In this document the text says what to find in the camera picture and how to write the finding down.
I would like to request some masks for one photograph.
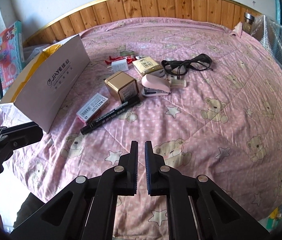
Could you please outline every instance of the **glass jar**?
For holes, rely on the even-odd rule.
[[[251,14],[245,12],[245,18],[242,23],[242,30],[249,35],[251,33],[252,23],[254,23],[254,17]]]

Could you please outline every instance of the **black marker pen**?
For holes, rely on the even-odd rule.
[[[135,106],[140,102],[140,98],[138,96],[129,99],[127,102],[124,102],[122,105],[119,105],[117,108],[114,108],[110,112],[102,115],[101,117],[95,119],[90,124],[86,125],[81,129],[81,133],[87,134],[92,132],[96,128],[100,127],[102,124],[106,123],[107,121],[111,120],[112,118],[116,117],[117,115],[127,111],[132,106]]]

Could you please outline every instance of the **bedsheet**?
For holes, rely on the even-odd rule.
[[[136,18],[81,33],[91,63],[70,90],[42,141],[15,151],[14,174],[47,202],[79,175],[99,176],[139,142],[138,189],[118,197],[114,236],[168,239],[165,197],[147,195],[144,142],[186,176],[206,174],[254,218],[282,203],[282,70],[239,23],[219,25],[172,18]],[[205,53],[213,71],[189,71],[187,87],[141,103],[87,135],[76,112],[99,92],[116,102],[104,80],[104,60],[134,50],[154,60]],[[138,73],[129,72],[139,79]],[[0,111],[0,125],[19,124]]]

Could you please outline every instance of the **green tape roll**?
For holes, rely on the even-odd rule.
[[[134,55],[134,51],[133,50],[127,50],[127,51],[121,51],[120,52],[120,56],[126,57],[126,56],[132,56]]]

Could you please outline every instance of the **colorful toy packaging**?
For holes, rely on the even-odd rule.
[[[21,22],[16,21],[0,33],[0,77],[4,94],[25,67],[21,31]]]

